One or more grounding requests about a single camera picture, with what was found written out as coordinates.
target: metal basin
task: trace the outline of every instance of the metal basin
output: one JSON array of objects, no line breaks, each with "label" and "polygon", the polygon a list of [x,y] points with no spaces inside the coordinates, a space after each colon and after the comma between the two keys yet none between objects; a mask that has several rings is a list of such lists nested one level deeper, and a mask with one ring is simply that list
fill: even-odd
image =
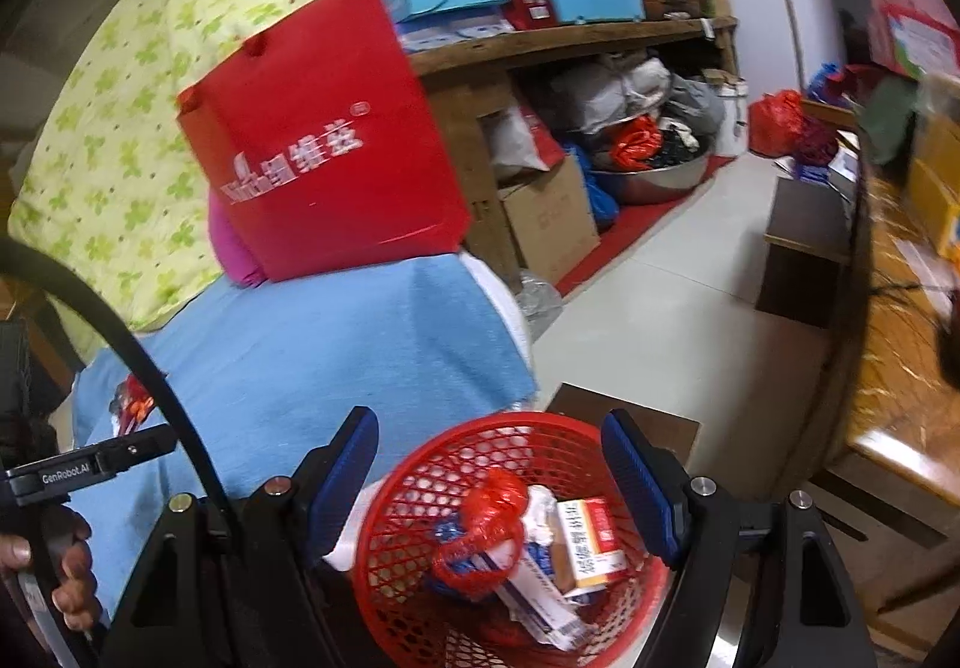
[{"label": "metal basin", "polygon": [[707,162],[713,150],[682,165],[636,173],[608,173],[595,170],[593,176],[600,188],[621,205],[671,203],[700,185],[707,174]]}]

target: black device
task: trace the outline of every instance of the black device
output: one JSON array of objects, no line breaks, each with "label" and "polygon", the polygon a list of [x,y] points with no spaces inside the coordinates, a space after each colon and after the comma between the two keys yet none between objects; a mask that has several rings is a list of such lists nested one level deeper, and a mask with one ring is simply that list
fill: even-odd
[{"label": "black device", "polygon": [[[354,408],[331,443],[311,451],[293,476],[271,478],[250,497],[230,502],[176,395],[109,307],[66,267],[0,239],[4,272],[83,315],[154,395],[168,422],[22,465],[0,482],[0,529],[31,542],[40,590],[32,602],[58,623],[54,638],[61,664],[390,665],[364,627],[349,584],[322,560],[376,454],[373,412]],[[179,494],[170,500],[105,637],[67,631],[50,599],[59,582],[51,559],[56,549],[45,526],[48,508],[69,491],[170,451],[175,437],[208,496]],[[691,479],[672,454],[650,446],[624,412],[606,417],[601,438],[648,550],[678,574],[637,668],[707,664],[740,553],[757,556],[760,572],[736,668],[875,665],[853,586],[807,495],[794,492],[772,505],[740,503],[712,480]],[[944,640],[955,640],[955,631],[951,626]]]}]

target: red mat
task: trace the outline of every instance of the red mat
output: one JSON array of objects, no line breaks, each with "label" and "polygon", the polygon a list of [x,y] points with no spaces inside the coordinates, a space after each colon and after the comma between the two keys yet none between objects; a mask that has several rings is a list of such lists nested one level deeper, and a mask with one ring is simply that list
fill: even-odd
[{"label": "red mat", "polygon": [[[707,174],[704,181],[711,178],[719,168],[733,162],[736,157],[710,157],[707,162]],[[659,222],[678,205],[682,205],[690,195],[673,200],[673,203],[659,205],[624,205],[616,224],[600,236],[600,245],[594,248],[583,262],[570,270],[557,283],[557,290],[562,296],[567,296],[578,286],[589,281],[603,267],[613,262],[616,257],[627,251],[637,243],[650,227]]]}]

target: logo on red bag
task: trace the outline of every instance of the logo on red bag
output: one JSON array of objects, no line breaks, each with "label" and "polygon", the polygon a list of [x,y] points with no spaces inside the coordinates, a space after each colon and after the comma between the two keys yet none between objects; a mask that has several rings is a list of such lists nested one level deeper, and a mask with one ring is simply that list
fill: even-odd
[{"label": "logo on red bag", "polygon": [[[350,106],[350,113],[355,117],[365,116],[370,113],[370,103],[354,103]],[[246,154],[240,152],[233,157],[233,171],[237,173],[237,180],[224,183],[220,188],[232,203],[245,203],[272,192],[277,187],[295,181],[304,173],[315,170],[330,159],[363,148],[364,142],[357,137],[354,125],[354,121],[336,119],[325,125],[325,131],[321,135],[304,135],[288,146],[285,153],[280,152],[275,157],[260,162],[263,174],[253,171]]]}]

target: pink pillow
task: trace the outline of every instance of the pink pillow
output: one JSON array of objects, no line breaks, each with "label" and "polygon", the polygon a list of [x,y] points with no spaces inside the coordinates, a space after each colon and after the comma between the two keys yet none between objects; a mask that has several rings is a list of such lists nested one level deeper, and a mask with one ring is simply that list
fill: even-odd
[{"label": "pink pillow", "polygon": [[210,243],[217,261],[233,283],[243,287],[259,286],[267,280],[256,258],[240,240],[240,236],[227,219],[227,212],[220,199],[210,190],[208,197],[208,219],[206,226],[210,233]]}]

